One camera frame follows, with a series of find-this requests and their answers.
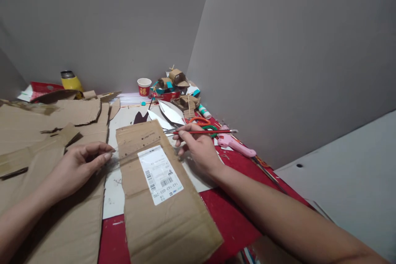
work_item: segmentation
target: red paintbrush handle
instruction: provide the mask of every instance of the red paintbrush handle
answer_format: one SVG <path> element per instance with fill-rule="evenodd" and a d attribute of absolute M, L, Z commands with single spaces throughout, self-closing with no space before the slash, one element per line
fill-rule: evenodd
<path fill-rule="evenodd" d="M 190 134 L 213 134 L 213 133 L 233 133 L 235 130 L 204 130 L 204 131 L 188 131 Z"/>

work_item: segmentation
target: red table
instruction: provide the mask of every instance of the red table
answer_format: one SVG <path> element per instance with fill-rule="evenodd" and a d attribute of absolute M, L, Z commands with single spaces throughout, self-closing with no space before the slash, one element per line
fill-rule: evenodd
<path fill-rule="evenodd" d="M 211 122 L 212 124 L 217 123 L 213 119 L 211 119 Z M 216 146 L 216 149 L 220 155 L 228 156 L 228 158 L 221 157 L 227 166 L 258 182 L 278 189 L 249 158 L 235 151 L 222 150 L 219 146 Z M 279 181 L 280 185 L 291 197 L 309 206 L 300 195 L 278 178 L 270 167 L 266 169 Z M 255 228 L 244 216 L 242 210 L 220 188 L 202 192 L 200 196 L 224 239 L 223 245 L 212 255 L 207 263 L 222 263 L 261 236 L 260 231 Z M 130 264 L 124 215 L 103 220 L 98 263 Z"/>

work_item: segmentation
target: barcode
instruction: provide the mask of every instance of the barcode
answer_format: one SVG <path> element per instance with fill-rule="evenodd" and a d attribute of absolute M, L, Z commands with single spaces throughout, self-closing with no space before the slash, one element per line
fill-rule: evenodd
<path fill-rule="evenodd" d="M 161 181 L 161 186 L 165 187 L 167 184 L 170 184 L 171 182 L 173 182 L 173 179 L 171 177 L 168 177 L 167 179 L 163 179 Z"/>
<path fill-rule="evenodd" d="M 150 171 L 147 170 L 147 171 L 145 171 L 145 173 L 146 173 L 146 177 L 147 177 L 147 180 L 149 182 L 149 185 L 150 185 L 150 190 L 155 191 L 156 190 L 156 185 L 154 184 L 154 181 L 153 181 L 153 178 L 151 177 Z"/>

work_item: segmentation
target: red and white paper cup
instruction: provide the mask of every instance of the red and white paper cup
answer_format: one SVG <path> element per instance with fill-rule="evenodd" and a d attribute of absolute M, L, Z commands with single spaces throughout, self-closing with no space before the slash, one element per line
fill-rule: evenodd
<path fill-rule="evenodd" d="M 151 80 L 148 78 L 139 78 L 137 84 L 139 85 L 140 96 L 147 97 L 150 93 Z"/>

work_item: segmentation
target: hand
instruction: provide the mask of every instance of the hand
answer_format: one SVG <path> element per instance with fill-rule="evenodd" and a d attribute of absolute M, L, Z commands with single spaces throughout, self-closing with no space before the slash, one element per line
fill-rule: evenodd
<path fill-rule="evenodd" d="M 74 146 L 62 157 L 39 186 L 38 191 L 46 195 L 51 204 L 75 193 L 99 170 L 115 150 L 103 142 L 92 142 Z"/>
<path fill-rule="evenodd" d="M 186 142 L 180 149 L 179 156 L 190 150 L 191 156 L 201 171 L 212 177 L 225 165 L 220 161 L 210 136 L 205 134 L 194 134 L 193 136 L 193 134 L 188 133 L 188 131 L 202 130 L 198 125 L 187 124 L 176 130 L 179 135 L 175 135 L 173 139 L 177 139 L 176 147 L 179 147 L 182 141 Z"/>

